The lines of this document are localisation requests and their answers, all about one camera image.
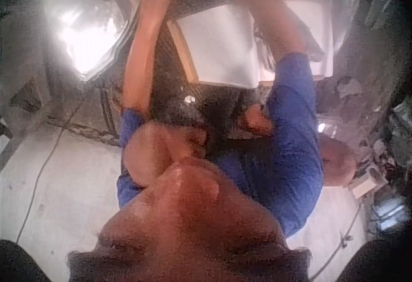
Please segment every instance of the cable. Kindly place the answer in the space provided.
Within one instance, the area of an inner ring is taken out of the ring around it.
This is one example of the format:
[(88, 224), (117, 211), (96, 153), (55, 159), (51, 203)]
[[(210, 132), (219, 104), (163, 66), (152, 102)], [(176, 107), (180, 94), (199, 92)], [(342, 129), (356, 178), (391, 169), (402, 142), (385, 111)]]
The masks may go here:
[(26, 223), (27, 223), (28, 217), (29, 217), (29, 215), (30, 215), (30, 212), (32, 211), (32, 206), (33, 206), (34, 198), (35, 198), (36, 191), (37, 191), (37, 185), (38, 185), (39, 179), (40, 179), (40, 177), (41, 177), (41, 175), (42, 175), (42, 173), (43, 173), (43, 171), (44, 171), (44, 168), (46, 168), (47, 163), (50, 161), (50, 159), (52, 158), (54, 152), (56, 151), (57, 146), (59, 145), (60, 140), (61, 140), (61, 138), (62, 138), (62, 135), (63, 135), (64, 130), (65, 130), (66, 127), (69, 125), (69, 123), (71, 122), (71, 120), (73, 119), (73, 117), (76, 115), (76, 113), (79, 111), (80, 107), (82, 107), (82, 105), (83, 105), (84, 101), (86, 100), (86, 98), (87, 98), (87, 96), (88, 96), (88, 93), (89, 93), (90, 91), (91, 91), (91, 89), (89, 89), (89, 90), (84, 94), (82, 100), (79, 102), (79, 105), (77, 105), (76, 109), (71, 113), (69, 119), (67, 119), (67, 121), (64, 123), (64, 125), (61, 127), (61, 130), (60, 130), (60, 132), (59, 132), (59, 135), (57, 136), (56, 143), (54, 144), (53, 149), (50, 151), (50, 154), (48, 155), (46, 161), (44, 161), (42, 167), (40, 168), (39, 173), (37, 174), (37, 177), (36, 177), (36, 180), (35, 180), (35, 183), (34, 183), (34, 188), (33, 188), (33, 193), (32, 193), (32, 199), (30, 200), (30, 204), (29, 204), (29, 206), (28, 206), (28, 210), (27, 210), (26, 216), (24, 217), (23, 224), (21, 225), (19, 234), (17, 235), (17, 239), (16, 239), (16, 241), (15, 241), (16, 244), (19, 244), (21, 234), (23, 233), (23, 230), (24, 230), (24, 227), (26, 226)]
[[(343, 238), (346, 238), (349, 236), (350, 231), (352, 230), (352, 227), (355, 225), (355, 221), (356, 218), (358, 217), (359, 213), (361, 212), (363, 203), (359, 205), (359, 208), (355, 214), (355, 216), (353, 217), (353, 220), (349, 226), (348, 231), (346, 232), (346, 234), (343, 236)], [(336, 248), (336, 250), (332, 253), (332, 255), (329, 257), (329, 259), (325, 262), (325, 264), (315, 273), (314, 276), (312, 276), (309, 281), (315, 281), (315, 279), (317, 277), (319, 277), (319, 275), (326, 269), (326, 267), (330, 264), (330, 262), (334, 259), (334, 257), (336, 256), (336, 254), (338, 253), (338, 251), (342, 248), (342, 242), (339, 243), (338, 247)]]

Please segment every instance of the hair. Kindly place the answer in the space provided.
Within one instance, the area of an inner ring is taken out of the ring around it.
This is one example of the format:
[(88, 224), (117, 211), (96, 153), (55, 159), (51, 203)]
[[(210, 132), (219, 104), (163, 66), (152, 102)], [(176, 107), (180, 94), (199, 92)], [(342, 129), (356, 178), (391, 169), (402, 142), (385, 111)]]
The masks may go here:
[[(231, 271), (244, 277), (244, 281), (305, 282), (311, 254), (309, 250), (289, 250), (279, 259), (262, 259), (248, 264), (229, 264)], [(132, 276), (137, 262), (120, 254), (101, 252), (72, 252), (68, 256), (70, 282), (134, 281)]]

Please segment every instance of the white floor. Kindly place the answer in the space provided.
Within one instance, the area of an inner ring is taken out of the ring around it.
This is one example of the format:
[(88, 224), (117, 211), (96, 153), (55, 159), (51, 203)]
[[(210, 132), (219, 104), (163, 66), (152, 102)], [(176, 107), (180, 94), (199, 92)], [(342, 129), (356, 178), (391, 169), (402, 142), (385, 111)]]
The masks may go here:
[[(43, 125), (30, 135), (0, 173), (0, 238), (15, 241), (32, 197), (36, 176), (60, 129)], [(40, 177), (31, 213), (19, 244), (54, 282), (67, 281), (67, 254), (90, 250), (105, 222), (118, 211), (116, 180), (120, 149), (64, 132)], [(346, 189), (324, 189), (305, 228), (288, 240), (291, 248), (313, 254), (309, 276), (330, 257), (346, 234), (358, 203)], [(316, 281), (335, 281), (365, 242), (363, 215), (341, 249)]]

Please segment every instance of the blue shirt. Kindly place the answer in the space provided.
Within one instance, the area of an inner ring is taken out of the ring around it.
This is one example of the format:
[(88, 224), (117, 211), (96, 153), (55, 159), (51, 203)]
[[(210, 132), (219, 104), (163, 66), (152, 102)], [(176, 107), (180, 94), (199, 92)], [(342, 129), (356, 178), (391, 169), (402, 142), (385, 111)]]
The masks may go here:
[[(209, 160), (226, 173), (242, 193), (266, 207), (289, 237), (306, 223), (323, 186), (315, 91), (305, 55), (291, 53), (278, 62), (267, 107), (276, 127), (268, 139), (268, 148), (262, 148), (261, 152), (231, 149)], [(143, 123), (137, 112), (124, 111), (120, 134), (123, 148)], [(117, 188), (120, 207), (142, 191), (123, 166)]]

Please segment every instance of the forearm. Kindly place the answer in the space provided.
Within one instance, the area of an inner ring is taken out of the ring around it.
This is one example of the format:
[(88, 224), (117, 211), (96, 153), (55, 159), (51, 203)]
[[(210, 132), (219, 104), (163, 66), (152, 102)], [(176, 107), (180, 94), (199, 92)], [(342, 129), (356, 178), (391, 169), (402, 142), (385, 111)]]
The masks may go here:
[(305, 53), (300, 31), (283, 0), (242, 1), (269, 43), (276, 62), (289, 53)]
[(164, 12), (151, 14), (144, 6), (126, 64), (123, 106), (149, 116), (155, 48)]

